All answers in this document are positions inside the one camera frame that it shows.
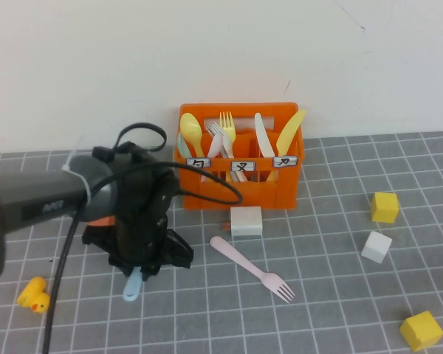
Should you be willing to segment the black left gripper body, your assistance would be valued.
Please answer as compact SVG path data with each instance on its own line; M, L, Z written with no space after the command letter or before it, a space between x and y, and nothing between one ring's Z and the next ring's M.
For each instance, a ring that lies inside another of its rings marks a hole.
M82 243L137 267L170 265L190 268L194 250L168 227L167 211L179 191L179 180L169 167L151 166L117 182L118 202L111 226L88 225Z

